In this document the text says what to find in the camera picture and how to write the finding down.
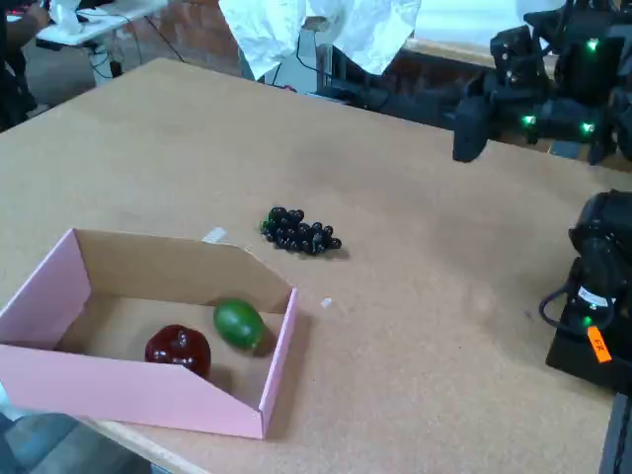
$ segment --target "green lime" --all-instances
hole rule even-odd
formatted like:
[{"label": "green lime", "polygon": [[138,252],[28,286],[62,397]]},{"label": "green lime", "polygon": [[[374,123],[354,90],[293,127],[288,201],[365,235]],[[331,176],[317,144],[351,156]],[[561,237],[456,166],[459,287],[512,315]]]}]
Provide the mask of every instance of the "green lime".
[{"label": "green lime", "polygon": [[244,350],[254,349],[266,329],[257,310],[241,299],[227,299],[215,306],[213,321],[224,341]]}]

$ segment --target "brick wall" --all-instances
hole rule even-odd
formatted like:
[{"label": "brick wall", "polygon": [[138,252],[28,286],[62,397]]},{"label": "brick wall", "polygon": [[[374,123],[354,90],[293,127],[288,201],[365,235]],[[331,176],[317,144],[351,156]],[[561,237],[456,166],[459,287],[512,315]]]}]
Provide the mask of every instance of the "brick wall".
[{"label": "brick wall", "polygon": [[[187,60],[196,63],[219,61],[238,70],[237,43],[224,20],[218,0],[174,1],[151,16],[152,23]],[[164,51],[168,46],[144,20],[134,23],[141,47]]]}]

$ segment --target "dark grapes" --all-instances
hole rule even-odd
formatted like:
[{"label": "dark grapes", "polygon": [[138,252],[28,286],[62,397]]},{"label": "dark grapes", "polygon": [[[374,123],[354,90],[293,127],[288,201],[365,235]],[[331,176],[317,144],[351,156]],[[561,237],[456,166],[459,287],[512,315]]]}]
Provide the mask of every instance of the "dark grapes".
[{"label": "dark grapes", "polygon": [[268,219],[273,220],[275,222],[279,222],[283,217],[287,216],[287,211],[285,207],[273,207],[270,213],[268,214]]},{"label": "dark grapes", "polygon": [[261,233],[269,242],[274,242],[279,249],[289,252],[304,252],[307,255],[318,255],[328,249],[340,249],[340,239],[332,238],[334,228],[323,227],[321,222],[309,225],[302,220],[305,213],[301,209],[287,210],[285,207],[274,207],[268,220],[262,222]]},{"label": "dark grapes", "polygon": [[330,249],[340,249],[343,246],[343,242],[340,239],[332,239],[329,241]]}]

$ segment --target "orange label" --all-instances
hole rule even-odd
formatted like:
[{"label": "orange label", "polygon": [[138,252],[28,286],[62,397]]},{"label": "orange label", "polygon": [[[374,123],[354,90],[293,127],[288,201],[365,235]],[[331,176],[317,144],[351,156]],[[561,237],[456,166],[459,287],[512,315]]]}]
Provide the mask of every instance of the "orange label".
[{"label": "orange label", "polygon": [[605,346],[603,336],[597,326],[589,327],[589,339],[591,340],[592,350],[594,351],[599,363],[610,362],[612,360],[612,355],[610,355],[608,348]]}]

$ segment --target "cardboard box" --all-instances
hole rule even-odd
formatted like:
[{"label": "cardboard box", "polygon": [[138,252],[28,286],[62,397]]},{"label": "cardboard box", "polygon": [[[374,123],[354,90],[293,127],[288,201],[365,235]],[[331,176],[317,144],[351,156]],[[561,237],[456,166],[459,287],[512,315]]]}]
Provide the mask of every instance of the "cardboard box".
[{"label": "cardboard box", "polygon": [[[20,408],[263,438],[296,296],[234,246],[72,229],[0,313],[0,382]],[[219,339],[212,306],[226,297],[255,306],[274,351],[246,355]],[[168,324],[206,335],[210,381],[143,361]]]}]

